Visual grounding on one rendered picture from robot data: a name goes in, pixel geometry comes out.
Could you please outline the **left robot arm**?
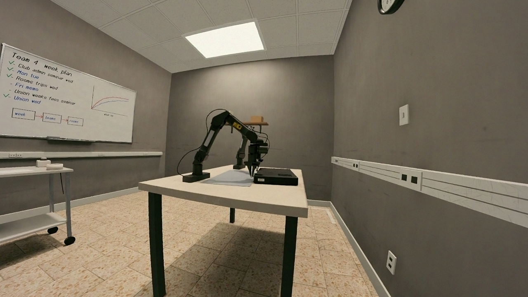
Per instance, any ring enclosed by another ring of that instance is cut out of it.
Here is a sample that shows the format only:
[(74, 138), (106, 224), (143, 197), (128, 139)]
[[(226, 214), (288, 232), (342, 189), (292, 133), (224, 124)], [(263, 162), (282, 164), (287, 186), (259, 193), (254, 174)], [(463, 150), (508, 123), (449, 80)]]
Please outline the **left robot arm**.
[[(246, 125), (247, 127), (249, 127), (248, 125)], [(249, 127), (249, 129), (254, 129), (254, 126), (251, 126)], [(241, 144), (240, 144), (240, 148), (239, 148), (239, 151), (237, 152), (236, 154), (236, 165), (233, 165), (233, 167), (242, 167), (244, 166), (243, 165), (243, 159), (245, 159), (245, 148), (246, 148), (246, 143), (248, 141), (248, 139), (242, 134), (243, 138), (242, 138), (242, 141), (241, 141)], [(259, 142), (259, 143), (263, 143), (263, 139), (262, 137), (259, 137), (258, 136), (258, 139), (256, 142)]]

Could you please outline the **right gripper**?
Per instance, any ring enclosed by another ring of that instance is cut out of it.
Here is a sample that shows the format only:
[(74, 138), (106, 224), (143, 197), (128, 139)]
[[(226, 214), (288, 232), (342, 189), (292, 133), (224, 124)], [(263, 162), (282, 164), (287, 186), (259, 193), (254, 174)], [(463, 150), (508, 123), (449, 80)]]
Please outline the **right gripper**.
[(251, 172), (252, 172), (252, 176), (253, 176), (253, 172), (256, 169), (256, 166), (260, 164), (260, 162), (259, 163), (258, 162), (259, 161), (257, 161), (257, 154), (256, 153), (253, 153), (253, 155), (251, 155), (251, 153), (248, 154), (248, 160), (245, 160), (244, 164), (247, 165), (247, 168), (249, 170), (250, 176), (251, 176)]

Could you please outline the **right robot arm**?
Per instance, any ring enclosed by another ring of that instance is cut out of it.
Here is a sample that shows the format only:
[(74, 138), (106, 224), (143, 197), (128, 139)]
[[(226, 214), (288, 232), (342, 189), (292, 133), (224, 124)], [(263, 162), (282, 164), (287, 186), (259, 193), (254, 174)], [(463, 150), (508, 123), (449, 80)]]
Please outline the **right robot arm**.
[[(225, 121), (226, 120), (226, 121)], [(258, 146), (258, 153), (268, 153), (268, 143), (259, 143), (256, 142), (258, 139), (258, 135), (256, 133), (253, 133), (252, 130), (244, 126), (240, 121), (238, 121), (235, 117), (233, 117), (230, 112), (225, 111), (223, 113), (220, 113), (217, 116), (214, 116), (212, 118), (211, 126), (209, 129), (209, 133), (206, 135), (205, 140), (200, 147), (199, 151), (197, 151), (194, 161), (193, 161), (193, 173), (189, 175), (183, 176), (184, 178), (193, 179), (195, 177), (201, 177), (205, 175), (209, 175), (210, 172), (203, 172), (203, 162), (207, 160), (209, 157), (209, 151), (210, 148), (219, 133), (219, 130), (222, 129), (222, 127), (228, 122), (232, 127), (234, 127), (236, 130), (238, 130), (241, 134), (243, 134), (247, 139), (250, 141), (250, 146), (248, 146), (248, 153), (257, 153), (257, 146)], [(259, 144), (253, 144), (253, 143), (259, 143)]]

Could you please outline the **grey flat mat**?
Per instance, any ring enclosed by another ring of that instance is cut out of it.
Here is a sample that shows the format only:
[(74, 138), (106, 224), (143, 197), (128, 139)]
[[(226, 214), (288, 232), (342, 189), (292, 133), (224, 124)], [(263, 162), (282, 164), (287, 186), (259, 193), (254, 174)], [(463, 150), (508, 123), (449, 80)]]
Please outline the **grey flat mat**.
[(201, 184), (218, 184), (218, 185), (230, 185), (230, 186), (247, 186), (250, 187), (253, 183), (253, 178), (250, 177), (249, 171), (243, 170), (232, 170), (235, 173), (226, 171), (215, 177), (211, 177), (209, 180), (201, 182)]

